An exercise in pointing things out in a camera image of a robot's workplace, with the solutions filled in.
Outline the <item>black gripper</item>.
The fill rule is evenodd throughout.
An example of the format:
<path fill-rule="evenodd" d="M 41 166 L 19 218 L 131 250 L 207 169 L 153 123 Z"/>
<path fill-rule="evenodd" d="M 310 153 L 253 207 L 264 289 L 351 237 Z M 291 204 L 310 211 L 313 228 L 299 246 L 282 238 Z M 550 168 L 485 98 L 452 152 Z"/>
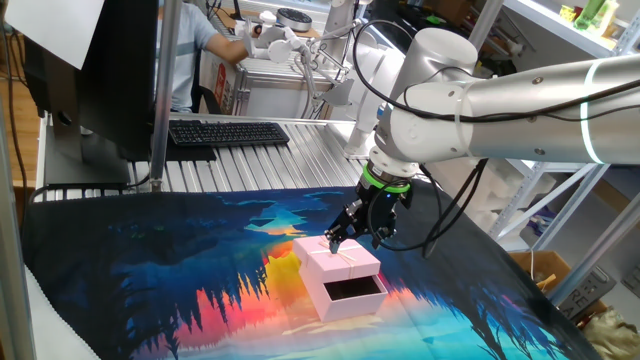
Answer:
<path fill-rule="evenodd" d="M 356 186 L 359 200 L 346 205 L 336 220 L 325 231 L 328 249 L 336 254 L 345 239 L 357 239 L 363 234 L 394 235 L 397 215 L 395 206 L 401 202 L 411 204 L 412 190 L 408 179 L 376 186 L 361 178 Z"/>

